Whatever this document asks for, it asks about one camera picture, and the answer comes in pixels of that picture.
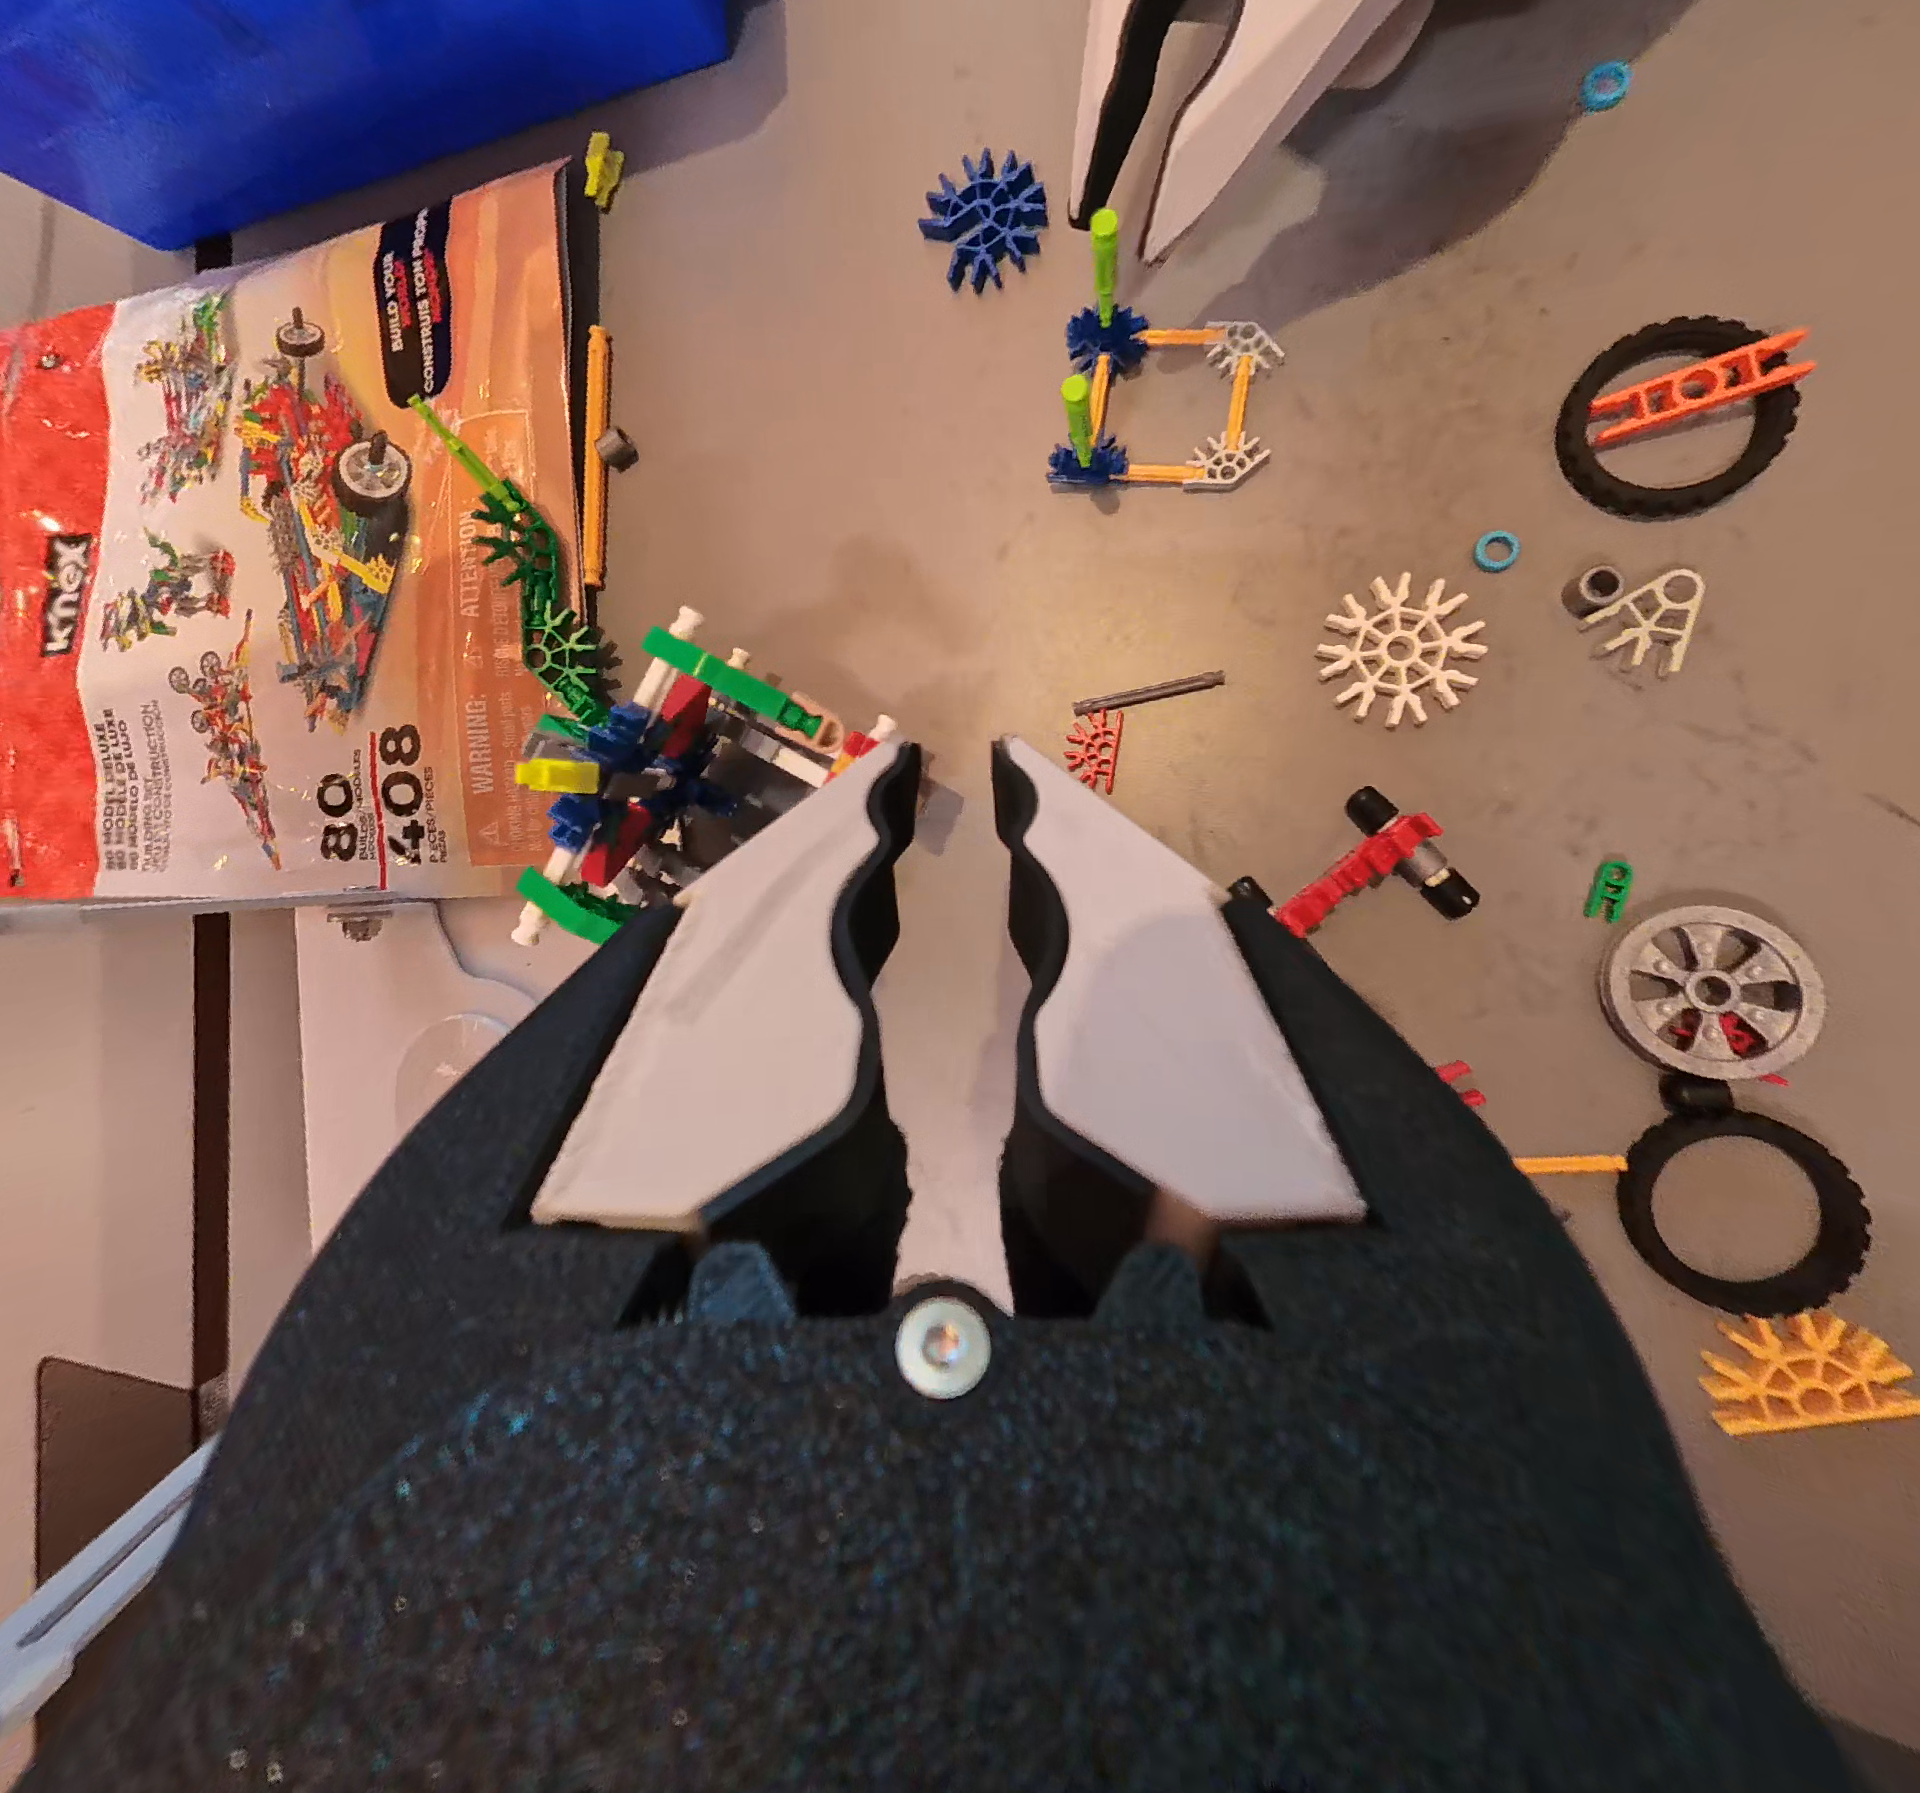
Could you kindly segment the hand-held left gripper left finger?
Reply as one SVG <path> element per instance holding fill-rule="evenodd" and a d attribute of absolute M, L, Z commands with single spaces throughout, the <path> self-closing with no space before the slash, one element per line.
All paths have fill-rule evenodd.
<path fill-rule="evenodd" d="M 885 1305 L 910 1186 L 875 985 L 921 777 L 887 740 L 677 898 L 534 1224 L 756 1242 L 806 1315 Z"/>

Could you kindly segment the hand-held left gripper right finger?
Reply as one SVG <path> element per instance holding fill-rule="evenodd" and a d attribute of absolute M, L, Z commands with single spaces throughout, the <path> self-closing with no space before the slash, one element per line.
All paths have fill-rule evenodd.
<path fill-rule="evenodd" d="M 991 773 L 1029 979 L 997 1176 L 1016 1311 L 1089 1315 L 1164 1203 L 1214 1230 L 1361 1224 L 1226 891 L 1026 742 Z"/>

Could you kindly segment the multicoloured toy construction model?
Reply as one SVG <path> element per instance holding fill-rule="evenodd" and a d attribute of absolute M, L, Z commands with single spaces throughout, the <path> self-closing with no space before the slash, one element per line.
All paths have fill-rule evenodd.
<path fill-rule="evenodd" d="M 524 868 L 513 941 L 549 931 L 601 943 L 650 902 L 690 887 L 717 858 L 692 856 L 686 827 L 727 819 L 744 798 L 711 769 L 727 754 L 783 773 L 815 794 L 900 733 L 877 717 L 856 731 L 806 696 L 754 675 L 746 650 L 721 659 L 696 642 L 702 615 L 684 607 L 644 638 L 632 696 L 611 696 L 609 646 L 563 605 L 561 544 L 534 501 L 499 476 L 420 395 L 411 409 L 478 484 L 482 555 L 517 592 L 519 657 L 553 708 L 515 765 L 515 783 L 544 800 L 549 854 Z"/>

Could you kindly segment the blue and yellow rod frame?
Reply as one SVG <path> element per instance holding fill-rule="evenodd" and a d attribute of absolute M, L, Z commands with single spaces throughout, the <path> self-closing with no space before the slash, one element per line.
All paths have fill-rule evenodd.
<path fill-rule="evenodd" d="M 1064 488 L 1112 484 L 1166 484 L 1186 492 L 1232 490 L 1272 459 L 1268 445 L 1251 432 L 1232 451 L 1224 430 L 1205 438 L 1186 461 L 1137 461 L 1110 428 L 1110 407 L 1120 380 L 1135 374 L 1159 351 L 1199 351 L 1207 364 L 1232 380 L 1238 355 L 1259 355 L 1257 374 L 1284 359 L 1274 337 L 1253 320 L 1214 320 L 1189 328 L 1155 328 L 1118 297 L 1120 218 L 1112 208 L 1097 208 L 1089 220 L 1093 251 L 1093 303 L 1068 318 L 1068 376 L 1060 399 L 1068 436 L 1049 457 L 1045 480 Z"/>

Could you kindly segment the red connector assembly black caps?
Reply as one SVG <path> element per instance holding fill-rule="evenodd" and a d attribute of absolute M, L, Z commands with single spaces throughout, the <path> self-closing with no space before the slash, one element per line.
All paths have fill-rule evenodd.
<path fill-rule="evenodd" d="M 1440 850 L 1442 825 L 1430 814 L 1405 814 L 1374 787 L 1361 787 L 1344 802 L 1344 812 L 1361 833 L 1332 868 L 1301 893 L 1272 900 L 1249 875 L 1230 883 L 1228 893 L 1272 914 L 1292 935 L 1309 939 L 1351 898 L 1378 887 L 1388 877 L 1409 883 L 1430 908 L 1450 920 L 1471 916 L 1479 906 L 1475 885 L 1452 866 Z"/>

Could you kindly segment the blue snowflake connector pair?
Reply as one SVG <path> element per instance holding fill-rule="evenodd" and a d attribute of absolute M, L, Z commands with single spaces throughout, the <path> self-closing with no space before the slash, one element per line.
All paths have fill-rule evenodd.
<path fill-rule="evenodd" d="M 962 175 L 962 183 L 943 175 L 939 187 L 927 191 L 918 229 L 925 241 L 950 247 L 948 287 L 983 293 L 987 285 L 1002 285 L 1004 264 L 1022 270 L 1039 251 L 1047 226 L 1045 189 L 1033 162 L 1014 150 L 1002 158 L 993 150 L 962 158 Z"/>

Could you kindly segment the red connector with grey rod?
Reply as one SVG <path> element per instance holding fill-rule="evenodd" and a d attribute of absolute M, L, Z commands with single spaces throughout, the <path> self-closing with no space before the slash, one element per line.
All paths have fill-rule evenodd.
<path fill-rule="evenodd" d="M 1172 698 L 1205 694 L 1224 684 L 1226 673 L 1209 669 L 1072 702 L 1072 725 L 1068 725 L 1064 748 L 1068 775 L 1089 792 L 1112 798 L 1126 713 Z"/>

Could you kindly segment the white adjustable book stand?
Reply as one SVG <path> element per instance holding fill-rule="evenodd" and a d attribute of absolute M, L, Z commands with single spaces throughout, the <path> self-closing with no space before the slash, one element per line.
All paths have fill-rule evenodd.
<path fill-rule="evenodd" d="M 4 1747 L 106 1664 L 293 1286 L 582 958 L 503 900 L 4 916 Z"/>

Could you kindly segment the black rubber tyre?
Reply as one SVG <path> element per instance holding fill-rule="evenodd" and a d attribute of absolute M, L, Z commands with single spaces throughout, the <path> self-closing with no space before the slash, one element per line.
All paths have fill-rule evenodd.
<path fill-rule="evenodd" d="M 1772 337 L 1735 318 L 1666 318 L 1642 326 L 1602 349 L 1583 368 L 1563 399 L 1552 428 L 1552 449 L 1567 484 L 1590 505 L 1629 521 L 1662 524 L 1714 509 L 1745 484 L 1758 480 L 1787 449 L 1797 424 L 1799 384 L 1764 395 L 1758 401 L 1685 420 L 1666 436 L 1733 407 L 1750 407 L 1748 436 L 1741 451 L 1718 472 L 1687 484 L 1639 484 L 1625 480 L 1606 461 L 1621 447 L 1588 445 L 1588 407 L 1606 391 L 1631 386 L 1675 366 L 1733 349 L 1741 341 Z"/>
<path fill-rule="evenodd" d="M 1716 1278 L 1669 1247 L 1658 1228 L 1654 1190 L 1666 1168 L 1708 1141 L 1750 1139 L 1785 1157 L 1812 1184 L 1816 1236 L 1787 1269 L 1768 1278 Z M 1872 1217 L 1860 1182 L 1820 1143 L 1797 1128 L 1754 1112 L 1681 1112 L 1650 1126 L 1625 1155 L 1617 1209 L 1637 1255 L 1691 1301 L 1741 1319 L 1783 1319 L 1829 1305 L 1862 1274 L 1872 1249 Z"/>

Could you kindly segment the orange rod with grey clip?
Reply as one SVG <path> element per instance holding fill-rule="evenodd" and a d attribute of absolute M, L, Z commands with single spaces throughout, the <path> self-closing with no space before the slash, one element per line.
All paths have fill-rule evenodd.
<path fill-rule="evenodd" d="M 586 334 L 584 380 L 584 476 L 582 476 L 582 571 L 588 588 L 603 588 L 607 576 L 607 490 L 611 461 L 607 440 L 611 420 L 613 341 L 605 326 L 590 324 Z"/>

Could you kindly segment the silver spoked wheel hub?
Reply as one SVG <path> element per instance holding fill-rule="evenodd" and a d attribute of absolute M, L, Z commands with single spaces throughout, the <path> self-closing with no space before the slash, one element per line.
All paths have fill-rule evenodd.
<path fill-rule="evenodd" d="M 1689 904 L 1639 918 L 1598 968 L 1600 1010 L 1639 1055 L 1666 1070 L 1656 1033 L 1683 1008 L 1735 1012 L 1768 1049 L 1754 1070 L 1785 1074 L 1820 1039 L 1829 995 L 1806 949 L 1743 908 Z"/>

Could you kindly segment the cream fan connector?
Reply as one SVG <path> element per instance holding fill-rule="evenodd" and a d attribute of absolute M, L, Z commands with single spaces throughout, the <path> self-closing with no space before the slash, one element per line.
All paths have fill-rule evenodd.
<path fill-rule="evenodd" d="M 1581 625 L 1606 630 L 1600 657 L 1625 669 L 1656 661 L 1654 675 L 1664 679 L 1685 665 L 1704 603 L 1704 578 L 1689 565 L 1675 565 L 1598 607 Z"/>

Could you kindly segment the red toy set bag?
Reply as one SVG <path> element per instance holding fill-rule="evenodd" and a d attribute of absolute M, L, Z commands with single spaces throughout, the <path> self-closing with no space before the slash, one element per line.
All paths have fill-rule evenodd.
<path fill-rule="evenodd" d="M 582 592 L 565 172 L 4 330 L 6 900 L 492 893 L 553 700 L 426 401 Z"/>

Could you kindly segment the yellow fan connector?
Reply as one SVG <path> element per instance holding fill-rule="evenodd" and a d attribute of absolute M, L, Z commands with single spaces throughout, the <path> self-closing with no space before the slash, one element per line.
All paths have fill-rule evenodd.
<path fill-rule="evenodd" d="M 1702 1353 L 1700 1386 L 1729 1438 L 1783 1436 L 1918 1417 L 1914 1369 L 1883 1336 L 1814 1309 L 1718 1326 L 1725 1350 Z"/>

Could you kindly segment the blue plastic bin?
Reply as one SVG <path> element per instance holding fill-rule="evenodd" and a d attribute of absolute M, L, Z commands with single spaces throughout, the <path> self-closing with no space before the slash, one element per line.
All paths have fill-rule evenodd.
<path fill-rule="evenodd" d="M 2 0 L 2 170 L 175 249 L 727 42 L 729 0 Z"/>

